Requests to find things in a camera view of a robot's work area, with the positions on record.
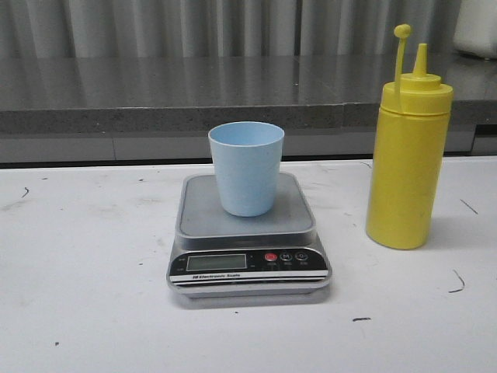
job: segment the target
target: red button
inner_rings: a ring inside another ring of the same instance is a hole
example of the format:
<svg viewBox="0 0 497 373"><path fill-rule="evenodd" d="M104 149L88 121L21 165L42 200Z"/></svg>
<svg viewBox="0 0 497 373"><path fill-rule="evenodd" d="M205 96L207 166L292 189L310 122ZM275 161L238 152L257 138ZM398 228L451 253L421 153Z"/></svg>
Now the red button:
<svg viewBox="0 0 497 373"><path fill-rule="evenodd" d="M264 259L268 262L274 262L276 259L278 259L278 256L275 253L267 253L264 256Z"/></svg>

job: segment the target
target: scale button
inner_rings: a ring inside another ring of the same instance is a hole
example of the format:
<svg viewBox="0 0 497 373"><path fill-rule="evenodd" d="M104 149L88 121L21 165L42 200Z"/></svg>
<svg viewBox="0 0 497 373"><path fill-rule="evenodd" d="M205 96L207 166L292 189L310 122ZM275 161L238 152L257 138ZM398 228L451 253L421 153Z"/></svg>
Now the scale button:
<svg viewBox="0 0 497 373"><path fill-rule="evenodd" d="M276 259L278 259L278 256L275 253L267 253L264 256L264 259L268 262L274 262Z"/></svg>
<svg viewBox="0 0 497 373"><path fill-rule="evenodd" d="M301 251L299 251L298 253L295 254L295 259L297 259L297 260L307 260L308 257L309 257L308 254L302 253Z"/></svg>
<svg viewBox="0 0 497 373"><path fill-rule="evenodd" d="M281 258L281 260L284 260L285 262L288 262L288 261L292 260L292 254L290 254L290 253L281 253L280 254L280 258Z"/></svg>

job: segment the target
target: gray curtain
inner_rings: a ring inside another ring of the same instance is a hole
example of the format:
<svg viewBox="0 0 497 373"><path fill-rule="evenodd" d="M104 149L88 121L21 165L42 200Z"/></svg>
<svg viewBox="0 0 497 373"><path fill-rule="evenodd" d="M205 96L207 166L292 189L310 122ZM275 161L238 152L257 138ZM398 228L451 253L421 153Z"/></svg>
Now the gray curtain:
<svg viewBox="0 0 497 373"><path fill-rule="evenodd" d="M0 58L451 51L461 0L0 0Z"/></svg>

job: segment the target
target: bottle cap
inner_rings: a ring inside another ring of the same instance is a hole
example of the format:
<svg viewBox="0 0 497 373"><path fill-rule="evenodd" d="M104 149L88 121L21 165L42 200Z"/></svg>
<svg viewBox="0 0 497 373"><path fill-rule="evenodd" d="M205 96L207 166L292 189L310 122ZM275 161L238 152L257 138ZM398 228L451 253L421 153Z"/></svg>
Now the bottle cap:
<svg viewBox="0 0 497 373"><path fill-rule="evenodd" d="M454 91L450 85L442 84L441 77L426 72L427 44L418 46L414 70L407 74L401 73L405 41L411 31L406 26L408 25L395 28L394 34L400 38L395 82L383 87L381 107L405 115L432 116L449 113Z"/></svg>

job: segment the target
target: cup rim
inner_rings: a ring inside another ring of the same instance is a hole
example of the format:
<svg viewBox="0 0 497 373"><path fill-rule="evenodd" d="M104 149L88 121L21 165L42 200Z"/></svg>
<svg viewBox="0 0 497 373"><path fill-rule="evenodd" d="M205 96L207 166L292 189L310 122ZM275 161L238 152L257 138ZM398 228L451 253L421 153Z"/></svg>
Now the cup rim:
<svg viewBox="0 0 497 373"><path fill-rule="evenodd" d="M220 127L224 127L224 126L231 126L233 124L240 124L240 123L254 123L254 124L264 124L266 126L269 126L269 127L274 127L276 128L277 130L280 131L280 136L278 138L276 138L275 140L272 140L272 141L268 141L268 142L263 142L263 143L260 143L260 144L254 144L254 145L237 145L237 144L229 144L227 142L222 142L222 141L218 141L214 138L212 138L211 134L213 131L219 129ZM220 124L212 129L209 130L209 133L208 133L208 138L210 141L216 143L216 144L219 144L219 145L227 145L227 146L232 146L232 147L238 147L238 148L254 148L254 147L257 147L257 146L265 146L265 145L271 145L271 144L274 144L274 143L277 143L278 141L281 141L281 139L283 139L285 137L285 131L283 128L279 127L279 126L276 126L275 124L271 124L271 123L267 123L267 122L258 122L258 121L254 121L254 120L240 120L240 121L237 121L237 122L229 122L229 123L224 123L224 124Z"/></svg>

